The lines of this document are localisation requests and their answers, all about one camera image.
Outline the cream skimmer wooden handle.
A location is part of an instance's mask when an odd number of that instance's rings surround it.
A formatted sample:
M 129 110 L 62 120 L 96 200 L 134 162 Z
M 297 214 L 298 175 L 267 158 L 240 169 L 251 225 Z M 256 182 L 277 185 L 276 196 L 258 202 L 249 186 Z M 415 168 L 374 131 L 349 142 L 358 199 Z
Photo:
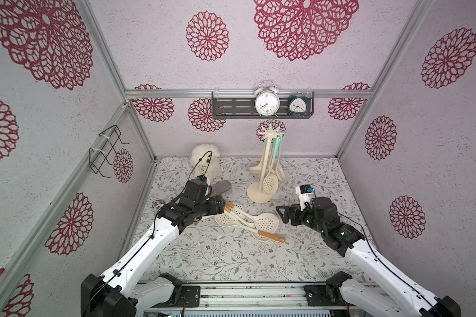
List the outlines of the cream skimmer wooden handle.
M 261 231 L 261 230 L 249 227 L 247 225 L 243 225 L 239 221 L 237 221 L 236 219 L 234 219 L 230 216 L 224 215 L 224 214 L 216 215 L 215 216 L 215 221 L 221 227 L 227 227 L 227 228 L 229 228 L 229 227 L 239 227 L 239 228 L 242 228 L 246 231 L 252 232 L 257 237 L 262 237 L 262 238 L 274 240 L 274 241 L 279 242 L 279 243 L 285 243 L 286 242 L 286 239 L 282 236 L 278 236 L 278 235 L 275 235 L 274 233 L 271 233 L 271 232 L 265 232 L 265 231 Z

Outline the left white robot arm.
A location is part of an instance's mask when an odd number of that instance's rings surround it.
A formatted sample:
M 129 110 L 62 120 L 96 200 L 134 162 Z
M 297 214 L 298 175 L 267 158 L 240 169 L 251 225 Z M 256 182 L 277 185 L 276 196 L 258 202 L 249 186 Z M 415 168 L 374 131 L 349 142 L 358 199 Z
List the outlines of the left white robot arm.
M 139 285 L 146 269 L 160 253 L 194 222 L 224 212 L 227 180 L 213 186 L 199 176 L 188 180 L 181 193 L 164 204 L 153 224 L 121 259 L 100 276 L 89 274 L 81 284 L 82 316 L 143 316 L 158 304 L 175 306 L 182 281 L 168 273 Z

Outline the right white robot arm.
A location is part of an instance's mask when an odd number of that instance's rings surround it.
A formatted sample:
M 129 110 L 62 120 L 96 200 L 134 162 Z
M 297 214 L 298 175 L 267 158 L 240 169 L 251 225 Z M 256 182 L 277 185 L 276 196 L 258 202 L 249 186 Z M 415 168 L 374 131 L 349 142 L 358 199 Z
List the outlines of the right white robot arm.
M 381 295 L 350 274 L 338 272 L 325 282 L 330 302 L 342 300 L 371 316 L 461 316 L 455 300 L 436 296 L 382 256 L 359 223 L 342 222 L 342 213 L 329 198 L 314 198 L 302 206 L 278 206 L 276 211 L 285 224 L 318 232 L 330 249 L 357 265 L 386 292 Z

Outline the cream utensil rack stand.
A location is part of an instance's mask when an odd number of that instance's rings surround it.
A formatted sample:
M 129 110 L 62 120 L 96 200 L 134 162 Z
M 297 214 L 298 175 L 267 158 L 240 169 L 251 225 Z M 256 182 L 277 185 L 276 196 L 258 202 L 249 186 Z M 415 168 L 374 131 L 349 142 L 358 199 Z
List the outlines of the cream utensil rack stand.
M 268 174 L 268 169 L 271 165 L 273 141 L 278 136 L 279 133 L 280 133 L 279 129 L 273 129 L 273 128 L 268 128 L 263 132 L 265 139 L 269 140 L 269 144 L 267 147 L 267 156 L 263 163 L 263 170 L 262 170 L 262 173 L 260 174 L 259 181 L 252 183 L 247 189 L 248 198 L 252 202 L 266 203 L 273 197 L 273 195 L 268 195 L 264 193 L 262 186 L 263 186 L 264 177 Z

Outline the white plush dog toy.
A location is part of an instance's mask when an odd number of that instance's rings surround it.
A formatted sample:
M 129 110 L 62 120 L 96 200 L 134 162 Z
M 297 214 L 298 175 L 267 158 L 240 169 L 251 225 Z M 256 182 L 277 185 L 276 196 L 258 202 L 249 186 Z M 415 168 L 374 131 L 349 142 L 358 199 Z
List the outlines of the white plush dog toy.
M 220 174 L 220 152 L 213 144 L 196 146 L 191 154 L 190 164 L 193 166 L 190 178 L 204 175 L 208 184 L 218 178 Z

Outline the flag print rolled pouch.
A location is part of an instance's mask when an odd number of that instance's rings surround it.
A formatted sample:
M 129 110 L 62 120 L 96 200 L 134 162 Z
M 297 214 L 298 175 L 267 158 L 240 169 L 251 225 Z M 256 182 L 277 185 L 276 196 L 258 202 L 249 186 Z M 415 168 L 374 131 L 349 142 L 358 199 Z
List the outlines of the flag print rolled pouch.
M 155 200 L 152 204 L 153 210 L 157 211 L 165 205 L 163 200 Z

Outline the teal alarm clock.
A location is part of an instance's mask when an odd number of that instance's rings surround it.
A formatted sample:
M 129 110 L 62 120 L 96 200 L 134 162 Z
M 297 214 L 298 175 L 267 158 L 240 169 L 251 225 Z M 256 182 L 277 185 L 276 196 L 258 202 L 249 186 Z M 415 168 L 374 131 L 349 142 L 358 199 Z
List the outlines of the teal alarm clock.
M 288 99 L 288 116 L 305 116 L 308 113 L 308 99 L 302 93 L 296 93 Z

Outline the white alarm clock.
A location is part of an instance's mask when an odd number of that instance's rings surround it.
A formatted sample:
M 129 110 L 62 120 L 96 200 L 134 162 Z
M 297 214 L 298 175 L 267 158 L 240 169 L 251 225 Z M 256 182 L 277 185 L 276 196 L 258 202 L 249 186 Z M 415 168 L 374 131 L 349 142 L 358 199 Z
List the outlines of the white alarm clock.
M 276 116 L 280 108 L 279 89 L 273 81 L 262 81 L 254 92 L 255 110 L 260 116 Z

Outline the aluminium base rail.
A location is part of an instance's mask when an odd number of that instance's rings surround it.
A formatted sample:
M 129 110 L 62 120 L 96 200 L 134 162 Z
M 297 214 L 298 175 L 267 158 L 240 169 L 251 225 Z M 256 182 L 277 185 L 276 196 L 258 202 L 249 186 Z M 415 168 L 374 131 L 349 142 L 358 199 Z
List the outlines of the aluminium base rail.
M 180 283 L 160 278 L 129 295 L 103 287 L 83 316 L 405 316 L 374 284 L 348 281 L 340 297 L 324 283 Z

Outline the grey wall shelf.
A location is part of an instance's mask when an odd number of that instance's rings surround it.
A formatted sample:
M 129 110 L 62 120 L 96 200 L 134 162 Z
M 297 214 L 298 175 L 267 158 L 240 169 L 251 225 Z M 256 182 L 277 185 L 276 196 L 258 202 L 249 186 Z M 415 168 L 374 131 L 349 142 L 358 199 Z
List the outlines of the grey wall shelf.
M 308 93 L 281 93 L 280 106 L 275 114 L 270 116 L 260 115 L 255 108 L 256 96 L 228 97 L 212 93 L 212 115 L 215 119 L 309 119 L 314 113 L 314 94 Z M 296 99 L 305 102 L 306 110 L 295 114 L 290 105 Z

